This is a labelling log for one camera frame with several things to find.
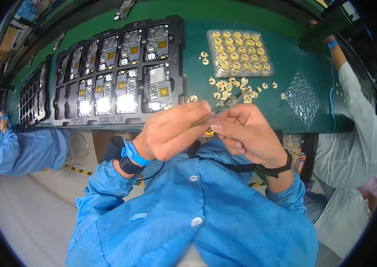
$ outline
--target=plastic packaging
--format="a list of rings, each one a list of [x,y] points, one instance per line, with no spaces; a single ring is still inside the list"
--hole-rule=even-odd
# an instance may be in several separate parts
[[[261,33],[210,29],[206,37],[215,77],[268,77],[274,74],[273,63]]]

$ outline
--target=black wristband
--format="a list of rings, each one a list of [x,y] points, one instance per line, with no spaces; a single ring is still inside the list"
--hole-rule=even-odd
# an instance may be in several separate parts
[[[283,173],[284,171],[291,169],[292,156],[287,149],[285,149],[285,152],[288,155],[288,158],[287,158],[286,164],[284,166],[279,167],[279,168],[274,168],[274,169],[268,169],[268,168],[264,167],[263,165],[261,165],[263,167],[263,171],[264,171],[265,175],[270,176],[270,177],[274,177],[274,178],[277,179],[277,178],[279,178],[280,173]]]

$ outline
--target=circuit board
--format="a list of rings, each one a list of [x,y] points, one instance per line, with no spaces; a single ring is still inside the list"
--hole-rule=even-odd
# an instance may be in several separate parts
[[[71,53],[71,66],[69,69],[69,80],[79,76],[79,63],[82,56],[83,47],[79,47]]]
[[[126,17],[129,14],[129,11],[131,11],[131,8],[134,4],[135,0],[124,1],[123,4],[117,10],[116,15],[114,15],[113,21],[126,19]]]
[[[59,66],[58,74],[57,74],[57,85],[63,84],[65,80],[65,73],[67,72],[68,59],[69,59],[69,54],[61,58],[61,65]]]
[[[150,112],[172,108],[169,63],[147,68]]]
[[[92,82],[93,77],[80,80],[79,83],[79,117],[89,117],[92,113]]]
[[[102,40],[100,71],[112,69],[117,52],[117,39],[119,35],[114,35]]]
[[[89,75],[95,71],[95,60],[96,60],[96,51],[98,50],[98,43],[100,40],[88,45],[88,49],[84,56],[84,75]]]
[[[138,69],[117,72],[116,114],[136,113],[138,109]]]
[[[108,72],[96,76],[95,106],[96,115],[111,114],[111,81],[113,73]]]
[[[147,29],[145,61],[167,59],[169,56],[168,25],[159,25]]]
[[[141,50],[141,30],[124,33],[119,66],[138,63]]]

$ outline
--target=blue wrist strap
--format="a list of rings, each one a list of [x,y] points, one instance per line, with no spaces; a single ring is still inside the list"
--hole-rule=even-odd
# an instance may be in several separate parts
[[[336,45],[338,45],[337,40],[333,40],[330,43],[328,43],[328,47],[330,48],[330,50],[332,50],[334,48],[334,46],[336,46]]]

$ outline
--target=fingernail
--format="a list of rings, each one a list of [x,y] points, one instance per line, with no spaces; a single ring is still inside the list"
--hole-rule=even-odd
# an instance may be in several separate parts
[[[211,106],[209,104],[204,104],[203,107],[209,112],[211,111]]]
[[[209,126],[211,128],[211,130],[213,131],[219,131],[221,130],[221,124],[217,123],[217,122],[214,122],[213,124],[211,124]]]

